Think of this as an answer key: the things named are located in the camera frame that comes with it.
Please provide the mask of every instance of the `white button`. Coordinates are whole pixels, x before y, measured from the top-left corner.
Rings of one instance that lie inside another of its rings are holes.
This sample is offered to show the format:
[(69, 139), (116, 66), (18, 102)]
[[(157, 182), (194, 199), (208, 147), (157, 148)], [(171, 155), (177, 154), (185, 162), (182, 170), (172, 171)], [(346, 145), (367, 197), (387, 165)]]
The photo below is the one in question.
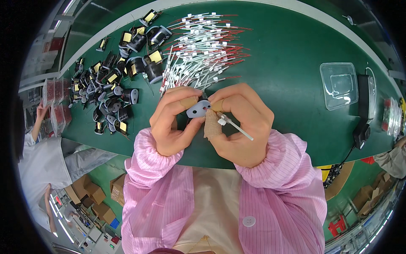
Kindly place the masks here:
[(255, 217), (254, 216), (247, 216), (242, 219), (242, 224), (246, 227), (252, 227), (255, 225)]

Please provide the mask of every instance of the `white sleeve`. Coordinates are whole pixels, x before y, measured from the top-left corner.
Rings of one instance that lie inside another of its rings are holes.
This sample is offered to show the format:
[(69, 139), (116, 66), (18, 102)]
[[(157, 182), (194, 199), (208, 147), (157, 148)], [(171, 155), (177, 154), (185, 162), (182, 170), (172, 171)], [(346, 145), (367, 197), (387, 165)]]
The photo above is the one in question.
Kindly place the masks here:
[(33, 146), (33, 145), (35, 145), (35, 141), (32, 138), (31, 132), (29, 132), (24, 136), (24, 146)]
[(44, 229), (51, 232), (50, 219), (48, 214), (42, 210), (38, 205), (31, 209), (31, 214), (34, 220)]

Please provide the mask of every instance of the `red chair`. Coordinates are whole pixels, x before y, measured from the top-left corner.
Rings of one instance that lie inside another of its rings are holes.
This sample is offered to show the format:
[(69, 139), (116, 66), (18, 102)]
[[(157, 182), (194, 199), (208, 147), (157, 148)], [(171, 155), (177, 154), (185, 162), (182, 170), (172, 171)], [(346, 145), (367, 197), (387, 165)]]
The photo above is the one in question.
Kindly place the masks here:
[(340, 214), (340, 220), (337, 223), (330, 222), (328, 225), (328, 230), (330, 230), (331, 234), (335, 237), (338, 235), (337, 229), (340, 228), (341, 232), (347, 229), (346, 222), (344, 221), (343, 216)]

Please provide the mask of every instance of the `plastic bin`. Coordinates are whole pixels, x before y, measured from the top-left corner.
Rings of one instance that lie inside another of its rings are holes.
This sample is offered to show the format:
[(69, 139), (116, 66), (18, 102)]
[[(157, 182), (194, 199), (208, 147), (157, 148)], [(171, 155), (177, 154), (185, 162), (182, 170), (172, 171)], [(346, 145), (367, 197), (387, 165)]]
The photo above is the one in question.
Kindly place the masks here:
[(46, 79), (45, 84), (42, 87), (42, 101), (44, 107), (51, 105), (55, 101), (55, 82), (53, 80)]
[(69, 101), (69, 86), (71, 85), (69, 79), (63, 78), (62, 79), (62, 84), (63, 84), (63, 100)]
[(63, 132), (66, 125), (62, 105), (51, 105), (51, 123), (55, 136), (59, 136)]
[(65, 121), (65, 127), (68, 126), (72, 121), (71, 109), (68, 105), (62, 105), (63, 109), (63, 119)]
[(352, 63), (322, 63), (320, 74), (328, 110), (358, 102), (358, 81)]
[(63, 101), (63, 83), (62, 80), (55, 79), (55, 103), (59, 104)]
[(399, 104), (392, 97), (385, 99), (384, 112), (382, 120), (382, 129), (389, 136), (396, 138), (400, 133), (400, 127), (402, 124), (402, 110)]

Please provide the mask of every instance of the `pink sleeve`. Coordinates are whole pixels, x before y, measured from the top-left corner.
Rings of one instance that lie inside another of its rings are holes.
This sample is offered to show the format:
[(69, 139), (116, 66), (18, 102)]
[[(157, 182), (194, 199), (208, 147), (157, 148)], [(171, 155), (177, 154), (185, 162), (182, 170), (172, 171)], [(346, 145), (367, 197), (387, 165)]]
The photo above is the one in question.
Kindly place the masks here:
[(182, 158), (183, 150), (165, 157), (155, 148), (151, 128), (141, 130), (134, 142), (134, 153), (124, 162), (131, 182), (138, 188), (151, 188)]
[(306, 148), (307, 143), (295, 134), (272, 130), (264, 161), (254, 168), (235, 167), (249, 185), (273, 189), (293, 213), (305, 214), (322, 225), (327, 214), (322, 173), (312, 167)]

